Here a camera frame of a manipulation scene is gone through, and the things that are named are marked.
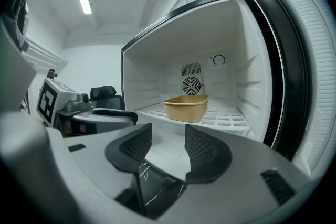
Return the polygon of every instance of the black vent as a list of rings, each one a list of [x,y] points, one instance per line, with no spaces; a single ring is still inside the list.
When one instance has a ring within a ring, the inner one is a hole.
[[[278,171],[267,170],[262,172],[261,176],[279,205],[283,205],[295,195],[295,191],[288,185]]]
[[[201,82],[196,77],[187,77],[182,83],[183,91],[188,95],[196,95],[200,92]]]
[[[152,130],[148,129],[120,145],[120,151],[127,157],[143,162],[152,145]]]
[[[185,143],[191,171],[186,174],[189,184],[210,183],[218,179],[231,165],[229,146],[215,137],[189,124],[185,125]]]
[[[181,72],[183,76],[189,76],[201,73],[201,64],[199,62],[188,63],[187,65],[182,65]]]
[[[86,148],[83,144],[78,144],[78,145],[73,145],[73,146],[68,147],[70,152],[78,151],[78,150],[81,150],[83,148]]]
[[[191,170],[210,163],[215,158],[214,145],[191,128],[185,128],[185,148],[190,158]]]
[[[109,143],[105,149],[105,156],[118,170],[136,174],[151,145],[152,124],[147,123]]]

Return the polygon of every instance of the door shelf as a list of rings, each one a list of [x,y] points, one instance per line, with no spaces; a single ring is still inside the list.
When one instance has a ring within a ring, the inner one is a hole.
[[[163,104],[155,104],[136,110],[145,116],[173,122],[176,124],[188,124],[187,122],[170,120],[166,117]],[[223,131],[251,131],[251,125],[237,108],[213,107],[207,108],[203,118],[198,123],[190,123]]]

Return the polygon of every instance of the tan plastic basket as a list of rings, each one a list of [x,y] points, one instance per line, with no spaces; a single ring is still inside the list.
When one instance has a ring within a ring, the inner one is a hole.
[[[199,122],[208,106],[207,95],[182,95],[163,101],[166,117],[183,122]]]

